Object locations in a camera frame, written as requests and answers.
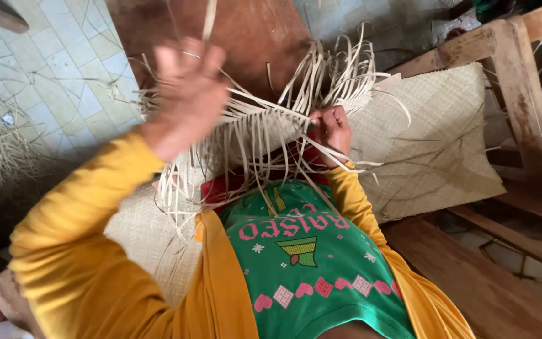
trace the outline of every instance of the snowflake print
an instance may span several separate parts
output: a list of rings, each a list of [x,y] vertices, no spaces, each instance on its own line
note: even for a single ring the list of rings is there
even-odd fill
[[[256,246],[252,247],[252,250],[259,253],[265,248],[265,246],[260,246],[259,244],[256,244]]]
[[[376,258],[369,252],[366,252],[366,254],[364,255],[365,258],[367,258],[367,260],[371,261],[371,262],[376,262]]]

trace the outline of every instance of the woman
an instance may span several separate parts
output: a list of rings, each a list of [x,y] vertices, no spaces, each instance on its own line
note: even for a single ring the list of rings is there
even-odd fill
[[[195,39],[183,48],[155,50],[160,112],[44,196],[11,235],[10,266],[47,337],[473,338],[453,303],[386,246],[357,174],[329,159],[320,188],[340,214],[299,181],[245,196],[221,218],[199,214],[192,284],[176,308],[165,303],[102,232],[138,185],[206,137],[228,99],[223,50]],[[343,109],[311,117],[319,141],[346,154]]]

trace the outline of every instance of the hand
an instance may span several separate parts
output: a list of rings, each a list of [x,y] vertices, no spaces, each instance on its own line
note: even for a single ring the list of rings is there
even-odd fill
[[[331,148],[334,151],[338,151],[345,156],[348,156],[350,149],[350,139],[352,132],[350,126],[346,120],[346,113],[342,106],[332,106],[326,109],[316,110],[309,116],[312,120],[312,124],[317,127],[317,135],[315,141],[317,143]],[[326,155],[320,152],[321,159],[332,170],[338,167],[335,161],[328,158]],[[341,163],[346,163],[347,160],[343,158],[335,157]]]
[[[219,80],[224,50],[213,45],[206,50],[194,38],[186,38],[182,45],[185,52],[169,46],[154,48],[160,110],[143,124],[141,135],[163,161],[171,161],[192,143],[203,140],[229,98],[230,83]]]

